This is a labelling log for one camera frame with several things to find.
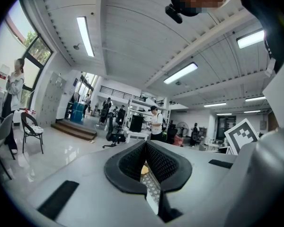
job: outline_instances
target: office chair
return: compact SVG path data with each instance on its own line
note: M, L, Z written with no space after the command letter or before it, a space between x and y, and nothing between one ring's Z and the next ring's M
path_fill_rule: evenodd
M9 133L10 133L10 128L11 128L11 124L13 121L13 114L11 113L9 116L7 116L2 124L0 125L0 147L4 144L5 138L8 137ZM13 153L11 152L11 149L9 148L9 151L11 153L11 155L13 156L13 158L15 159ZM10 180L12 180L12 178L10 177L10 175L8 174L3 162L1 161L0 158L0 164L4 170L4 172L6 173L6 175L9 177Z
M125 142L125 136L124 134L120 134L119 131L122 130L121 127L116 126L115 129L117 130L117 133L113 133L114 131L114 126L113 126L113 119L114 119L114 114L113 113L109 113L108 114L108 118L109 118L109 126L108 126L108 133L106 135L106 139L108 141L112 141L113 143L111 145L104 145L102 146L102 148L106 147L115 147L116 143L120 143L120 142Z

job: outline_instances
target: black rubber pad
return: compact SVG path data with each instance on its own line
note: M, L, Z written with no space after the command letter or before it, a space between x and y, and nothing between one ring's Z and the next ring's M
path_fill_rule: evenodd
M232 167L232 163L226 162L226 161L211 160L208 163L216 165L216 166L224 167L224 168L227 168L227 169L231 169L231 167Z
M79 183L76 182L63 182L38 208L38 211L51 220L55 220L78 186Z

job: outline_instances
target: black pants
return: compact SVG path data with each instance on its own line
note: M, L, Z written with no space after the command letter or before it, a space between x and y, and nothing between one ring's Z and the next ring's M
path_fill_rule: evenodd
M162 132L160 134L151 134L151 140L162 141Z
M85 111L87 109L88 105L84 105L84 109L83 109L83 117L85 117Z
M8 93L7 98L5 100L5 103L3 105L3 109L2 109L2 115L1 116L3 118L6 118L10 114L14 114L14 112L15 112L15 111L11 111L11 109L10 109L11 97L12 97L12 95ZM17 144L16 144L15 139L14 139L14 131L13 131L12 127L10 128L10 133L9 133L8 137L6 137L4 143L7 144L10 149L18 149Z

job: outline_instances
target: glossy floor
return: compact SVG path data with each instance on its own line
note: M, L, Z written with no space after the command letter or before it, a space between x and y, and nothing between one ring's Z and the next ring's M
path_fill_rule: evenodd
M16 160L12 159L6 145L0 148L1 159L12 180L8 179L1 166L0 180L3 186L9 188L13 193L26 198L42 180L74 159L103 150L103 145L111 143L105 139L105 133L105 131L99 131L95 142L91 144L51 127L45 128L44 154L41 152L40 141L34 137L27 138L27 142L24 144L24 154L22 154L23 132L19 127L15 127L14 135L18 146Z

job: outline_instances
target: white t-shirt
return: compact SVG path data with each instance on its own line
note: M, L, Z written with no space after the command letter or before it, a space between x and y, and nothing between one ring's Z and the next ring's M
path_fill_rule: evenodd
M85 99L85 105L89 105L89 103L90 103L90 98L87 97L87 98Z
M160 134L162 132L162 123L163 123L163 115L158 113L154 115L151 119L151 123L160 123L160 126L151 126L151 133L152 134Z

